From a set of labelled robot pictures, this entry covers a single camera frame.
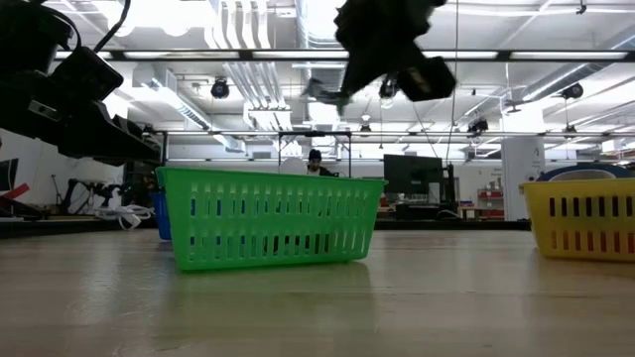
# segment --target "red object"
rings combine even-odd
[[[13,190],[8,191],[7,193],[3,194],[2,196],[5,197],[5,198],[16,199],[16,198],[20,197],[21,195],[25,194],[29,189],[30,188],[29,188],[29,186],[26,183],[22,183],[18,187],[14,188]]]

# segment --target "ceiling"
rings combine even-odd
[[[323,14],[315,14],[314,21],[323,24],[322,31],[331,31],[334,25],[329,14],[341,4],[341,0],[298,0],[303,6],[318,4]],[[83,42],[96,44],[107,31],[109,22],[100,12],[96,1],[48,1],[48,6],[67,13],[78,25]],[[459,0],[439,8],[431,18],[432,29],[417,39],[419,46],[434,50],[610,50],[610,40],[625,30],[632,29],[635,36],[635,2],[632,0],[587,0],[587,11],[576,15],[576,0]],[[205,41],[203,25],[199,23],[201,9],[207,9],[207,0],[177,1],[185,19],[192,28],[184,35],[173,37],[157,27],[137,27],[126,37],[116,37],[109,49],[125,50],[173,50],[209,49]],[[224,1],[223,14],[227,15]],[[242,31],[241,1],[237,2],[239,40]],[[301,41],[298,32],[298,11],[294,0],[270,0],[268,7],[268,37],[272,48],[297,49]],[[242,38],[240,45],[246,47]],[[300,128],[312,121],[311,110],[301,94],[306,86],[306,72],[294,68],[297,63],[275,63],[277,78],[291,110],[291,123]],[[448,131],[452,121],[460,129],[477,117],[489,122],[490,130],[499,130],[502,117],[497,96],[517,100],[523,88],[553,74],[564,63],[535,62],[449,62],[448,66],[458,80],[455,98],[412,103],[403,95],[397,95],[390,108],[381,108],[377,95],[377,83],[354,97],[333,129],[359,129],[362,115],[370,117],[373,131],[426,130]],[[256,130],[243,120],[244,98],[234,85],[233,78],[220,62],[168,62],[156,63],[157,68],[168,68],[179,80],[178,91],[204,113],[216,128],[223,130]],[[213,99],[210,88],[214,79],[229,76],[230,96]],[[565,107],[561,98],[550,98],[533,103],[543,110],[546,128],[560,131],[566,123],[579,121],[584,132],[635,128],[635,112],[622,110],[592,124],[583,125],[596,116],[610,113],[614,108],[628,103],[635,89],[635,64],[614,64],[579,81],[584,96],[570,100]],[[184,118],[160,98],[148,94],[147,88],[122,88],[129,103],[129,118],[148,122],[159,129],[187,129]]]

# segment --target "person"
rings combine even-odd
[[[307,174],[312,176],[334,177],[334,174],[321,166],[321,152],[311,149],[309,152],[309,165],[307,166]]]

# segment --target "table surface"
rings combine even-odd
[[[0,240],[0,356],[632,356],[634,300],[635,265],[546,260],[529,232],[189,275],[156,230]]]

